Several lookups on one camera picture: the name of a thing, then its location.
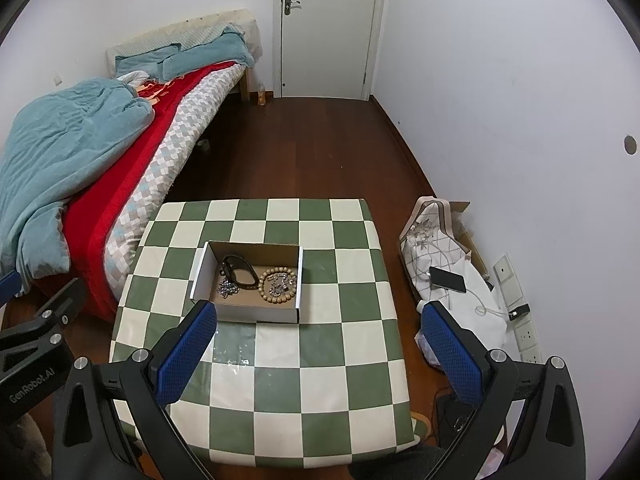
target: white cloth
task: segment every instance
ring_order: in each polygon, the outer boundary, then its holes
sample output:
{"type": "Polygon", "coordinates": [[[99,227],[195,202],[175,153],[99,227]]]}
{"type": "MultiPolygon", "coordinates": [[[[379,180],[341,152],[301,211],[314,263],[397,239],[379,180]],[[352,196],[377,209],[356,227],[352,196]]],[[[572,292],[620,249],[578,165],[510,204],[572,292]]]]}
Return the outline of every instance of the white cloth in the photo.
{"type": "MultiPolygon", "coordinates": [[[[471,330],[488,350],[502,348],[507,333],[507,312],[498,307],[482,276],[466,258],[456,262],[450,272],[464,276],[466,293],[434,289],[442,292],[440,303],[462,328],[471,330]]],[[[418,303],[418,312],[422,313],[427,303],[424,300],[418,303]]],[[[416,335],[415,340],[428,363],[439,366],[437,357],[421,333],[416,335]]]]}
{"type": "Polygon", "coordinates": [[[149,78],[149,74],[144,70],[134,70],[133,72],[129,72],[128,74],[121,75],[118,78],[118,81],[122,81],[123,83],[128,84],[135,90],[139,86],[142,86],[145,81],[148,81],[149,78]]]}

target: green and white tablecloth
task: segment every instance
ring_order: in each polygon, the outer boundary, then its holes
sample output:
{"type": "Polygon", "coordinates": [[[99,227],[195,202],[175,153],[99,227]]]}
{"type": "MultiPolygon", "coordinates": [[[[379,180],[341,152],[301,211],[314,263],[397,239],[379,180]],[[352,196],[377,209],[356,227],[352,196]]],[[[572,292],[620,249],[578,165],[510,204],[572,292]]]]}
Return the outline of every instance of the green and white tablecloth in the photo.
{"type": "MultiPolygon", "coordinates": [[[[299,244],[300,325],[219,322],[170,416],[201,458],[317,467],[418,442],[391,289],[364,200],[166,203],[127,278],[111,360],[151,348],[192,307],[206,240],[299,244]]],[[[130,434],[123,401],[118,414],[130,434]]]]}

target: phone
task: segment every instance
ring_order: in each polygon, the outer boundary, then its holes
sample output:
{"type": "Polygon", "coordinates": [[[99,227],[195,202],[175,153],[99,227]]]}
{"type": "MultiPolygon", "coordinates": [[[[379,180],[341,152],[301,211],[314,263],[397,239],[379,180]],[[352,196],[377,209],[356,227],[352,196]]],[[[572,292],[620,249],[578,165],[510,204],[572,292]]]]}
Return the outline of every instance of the phone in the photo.
{"type": "Polygon", "coordinates": [[[448,288],[457,292],[466,292],[465,277],[460,274],[454,274],[447,270],[438,269],[437,267],[429,267],[431,276],[431,286],[439,286],[448,288]]]}

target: bed leg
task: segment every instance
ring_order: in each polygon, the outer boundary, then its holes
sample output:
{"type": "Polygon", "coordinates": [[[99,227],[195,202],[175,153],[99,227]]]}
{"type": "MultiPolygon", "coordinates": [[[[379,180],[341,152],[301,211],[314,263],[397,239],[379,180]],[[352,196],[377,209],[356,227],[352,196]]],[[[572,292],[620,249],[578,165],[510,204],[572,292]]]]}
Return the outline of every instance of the bed leg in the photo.
{"type": "Polygon", "coordinates": [[[244,75],[240,80],[240,97],[244,103],[248,103],[251,100],[251,94],[249,93],[249,69],[244,71],[244,75]]]}

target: blue blanket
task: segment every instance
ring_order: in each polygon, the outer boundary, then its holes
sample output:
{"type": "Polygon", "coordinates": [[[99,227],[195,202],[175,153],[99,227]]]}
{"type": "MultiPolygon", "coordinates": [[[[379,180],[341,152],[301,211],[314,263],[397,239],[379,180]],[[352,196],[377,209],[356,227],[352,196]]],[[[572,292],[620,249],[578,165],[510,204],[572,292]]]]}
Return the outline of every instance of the blue blanket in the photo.
{"type": "Polygon", "coordinates": [[[45,95],[15,117],[0,162],[0,275],[34,279],[69,271],[65,202],[92,184],[151,124],[146,99],[95,78],[45,95]]]}

